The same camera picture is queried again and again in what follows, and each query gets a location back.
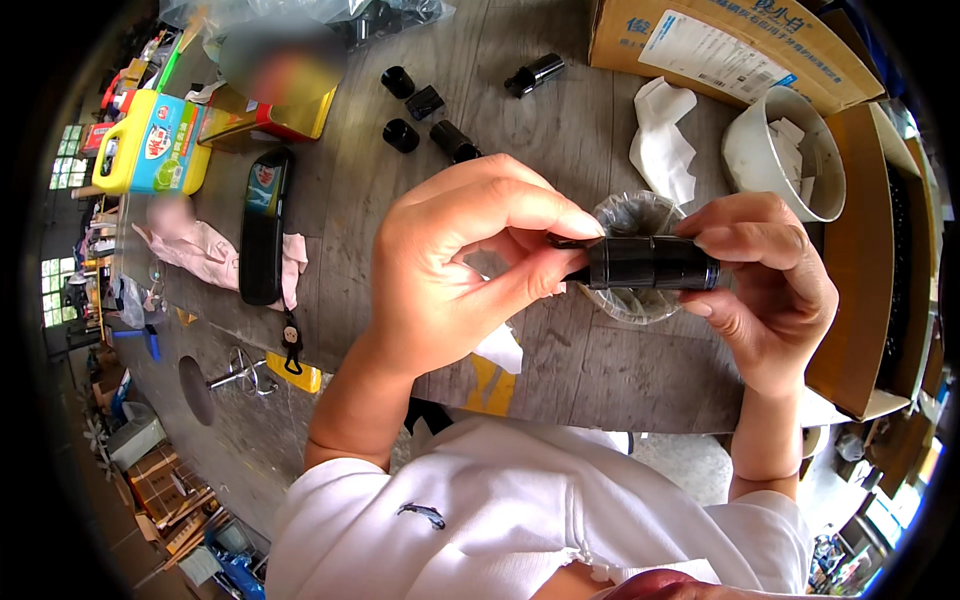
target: table surface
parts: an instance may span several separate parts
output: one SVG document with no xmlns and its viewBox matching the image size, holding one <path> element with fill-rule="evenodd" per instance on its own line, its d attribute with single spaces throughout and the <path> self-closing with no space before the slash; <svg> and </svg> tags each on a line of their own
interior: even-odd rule
<svg viewBox="0 0 960 600">
<path fill-rule="evenodd" d="M 296 156 L 285 230 L 306 238 L 309 265 L 297 288 L 304 362 L 335 371 L 370 317 L 373 236 L 391 202 L 443 170 L 448 160 L 430 126 L 449 119 L 486 154 L 526 163 L 568 198 L 591 210 L 611 193 L 647 189 L 627 158 L 636 131 L 633 97 L 647 80 L 587 65 L 588 15 L 581 0 L 557 3 L 475 0 L 452 19 L 350 55 L 321 139 L 292 146 Z M 548 52 L 566 60 L 562 76 L 518 100 L 503 88 L 516 69 Z M 402 155 L 383 142 L 384 124 L 413 122 L 381 85 L 380 73 L 403 65 L 418 87 L 432 84 L 444 111 L 414 123 L 421 144 Z M 209 83 L 216 66 L 191 44 L 167 92 L 182 96 Z M 739 110 L 698 96 L 680 123 L 696 149 L 690 173 L 696 200 L 731 192 L 722 175 L 720 139 Z M 247 174 L 262 152 L 214 151 L 194 194 L 198 219 L 237 248 Z M 146 287 L 152 255 L 131 223 L 144 223 L 146 196 L 130 195 L 118 239 L 118 268 Z M 495 276 L 491 255 L 468 261 Z M 239 294 L 168 269 L 171 304 L 261 349 L 283 353 L 282 315 L 249 306 Z M 523 347 L 516 377 L 476 356 L 421 377 L 414 395 L 450 406 L 528 420 L 661 433 L 732 431 L 742 383 L 729 349 L 700 318 L 681 311 L 647 326 L 608 317 L 571 286 L 510 320 Z"/>
</svg>

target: black phone case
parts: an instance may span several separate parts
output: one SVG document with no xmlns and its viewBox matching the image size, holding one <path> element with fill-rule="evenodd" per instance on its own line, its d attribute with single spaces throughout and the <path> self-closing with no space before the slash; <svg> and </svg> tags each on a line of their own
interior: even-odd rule
<svg viewBox="0 0 960 600">
<path fill-rule="evenodd" d="M 293 161 L 289 149 L 271 150 L 256 160 L 247 177 L 240 230 L 240 298 L 247 304 L 263 306 L 280 298 L 283 204 Z"/>
</svg>

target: black cylindrical part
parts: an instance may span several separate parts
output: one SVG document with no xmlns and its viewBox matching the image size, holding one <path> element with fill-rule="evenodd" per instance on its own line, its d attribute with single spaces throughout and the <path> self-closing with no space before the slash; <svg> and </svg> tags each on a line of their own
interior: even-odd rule
<svg viewBox="0 0 960 600">
<path fill-rule="evenodd" d="M 405 103 L 410 115 L 417 121 L 430 114 L 434 110 L 444 105 L 444 99 L 440 97 L 433 85 L 428 85 L 416 94 L 410 97 Z"/>
<path fill-rule="evenodd" d="M 483 155 L 469 137 L 446 119 L 430 128 L 430 139 L 440 145 L 453 164 L 473 160 Z"/>
<path fill-rule="evenodd" d="M 403 119 L 394 119 L 383 128 L 383 141 L 407 154 L 420 144 L 420 134 Z"/>
<path fill-rule="evenodd" d="M 566 69 L 566 63 L 560 56 L 550 53 L 542 56 L 530 64 L 521 66 L 513 77 L 503 83 L 511 94 L 522 98 L 540 87 L 544 82 L 557 77 Z"/>
<path fill-rule="evenodd" d="M 409 98 L 417 89 L 402 66 L 392 66 L 380 76 L 380 82 L 399 100 Z"/>
<path fill-rule="evenodd" d="M 579 281 L 591 290 L 712 290 L 720 275 L 716 258 L 692 239 L 673 235 L 605 237 L 592 242 L 587 255 L 589 266 L 564 281 Z"/>
</svg>

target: plastic bag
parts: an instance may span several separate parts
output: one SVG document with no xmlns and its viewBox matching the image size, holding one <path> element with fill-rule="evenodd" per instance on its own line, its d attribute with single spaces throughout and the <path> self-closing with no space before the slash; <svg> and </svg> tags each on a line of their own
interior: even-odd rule
<svg viewBox="0 0 960 600">
<path fill-rule="evenodd" d="M 668 235 L 686 215 L 672 200 L 642 190 L 612 194 L 593 209 L 608 236 Z M 580 288 L 605 313 L 623 323 L 662 321 L 680 309 L 675 290 Z"/>
<path fill-rule="evenodd" d="M 124 274 L 113 278 L 113 296 L 123 302 L 120 320 L 133 329 L 142 329 L 146 322 L 143 316 L 143 289 L 136 281 Z"/>
<path fill-rule="evenodd" d="M 455 11 L 441 0 L 372 0 L 354 18 L 331 21 L 328 25 L 343 39 L 349 52 L 372 41 L 449 18 Z"/>
<path fill-rule="evenodd" d="M 160 20 L 186 29 L 201 19 L 206 55 L 220 58 L 230 30 L 258 16 L 301 12 L 330 26 L 348 50 L 454 13 L 442 0 L 159 0 Z"/>
</svg>

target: white bowl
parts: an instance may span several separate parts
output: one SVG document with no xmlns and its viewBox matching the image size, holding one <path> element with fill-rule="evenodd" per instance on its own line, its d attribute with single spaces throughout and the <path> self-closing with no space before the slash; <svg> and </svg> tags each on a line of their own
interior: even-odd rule
<svg viewBox="0 0 960 600">
<path fill-rule="evenodd" d="M 801 177 L 816 177 L 807 207 L 787 178 L 770 138 L 768 123 L 782 117 L 804 130 Z M 774 85 L 753 106 L 733 119 L 721 145 L 724 160 L 739 192 L 775 192 L 802 222 L 830 222 L 843 211 L 847 178 L 840 151 L 827 122 L 809 102 L 783 85 Z"/>
</svg>

